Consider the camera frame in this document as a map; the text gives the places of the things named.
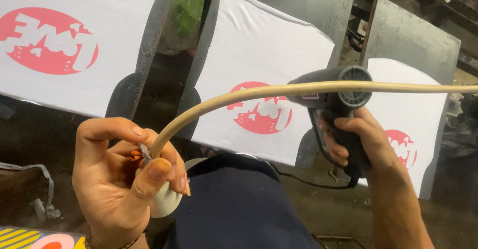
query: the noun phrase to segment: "heat gun vent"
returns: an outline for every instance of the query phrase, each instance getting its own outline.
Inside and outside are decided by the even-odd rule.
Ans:
[[[350,67],[340,74],[338,80],[372,81],[372,77],[361,67]],[[354,108],[365,105],[372,96],[371,92],[341,91],[338,94],[346,105]]]

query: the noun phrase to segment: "pink logo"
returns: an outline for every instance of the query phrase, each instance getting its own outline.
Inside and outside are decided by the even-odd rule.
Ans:
[[[232,88],[231,92],[264,86],[270,85],[256,81],[244,82]],[[259,134],[277,133],[285,129],[292,118],[292,107],[284,96],[235,103],[228,105],[228,110],[234,114],[234,121],[239,126]]]
[[[0,52],[46,74],[75,74],[90,67],[98,45],[86,26],[48,8],[20,8],[0,18]]]
[[[399,130],[386,130],[385,132],[398,159],[407,169],[411,168],[417,160],[417,150],[410,136]]]

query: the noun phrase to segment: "green plastic bag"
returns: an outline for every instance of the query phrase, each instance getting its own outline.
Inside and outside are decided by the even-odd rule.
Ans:
[[[174,55],[196,47],[204,0],[172,0],[157,52]]]

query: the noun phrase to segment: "navy blue pants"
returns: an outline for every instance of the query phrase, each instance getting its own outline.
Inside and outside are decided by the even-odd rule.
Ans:
[[[319,248],[267,163],[225,153],[188,176],[191,197],[173,212],[165,248]]]

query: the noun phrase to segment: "black power cord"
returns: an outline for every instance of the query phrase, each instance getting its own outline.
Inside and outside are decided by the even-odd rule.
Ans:
[[[312,185],[312,186],[320,187],[320,188],[326,188],[326,189],[349,189],[349,188],[355,187],[355,186],[357,185],[357,182],[359,181],[358,179],[352,179],[352,178],[350,178],[349,184],[346,185],[346,186],[317,185],[317,184],[311,183],[311,182],[309,182],[309,181],[303,180],[303,179],[301,179],[301,178],[299,178],[299,177],[297,177],[297,176],[295,176],[295,175],[293,175],[293,174],[283,173],[283,172],[279,171],[278,168],[277,168],[274,164],[272,164],[272,163],[270,163],[270,162],[268,162],[268,163],[269,163],[269,165],[274,169],[274,171],[275,171],[276,173],[278,173],[279,175],[287,176],[287,177],[290,177],[290,178],[299,180],[299,181],[301,181],[301,182],[304,183],[304,184]]]

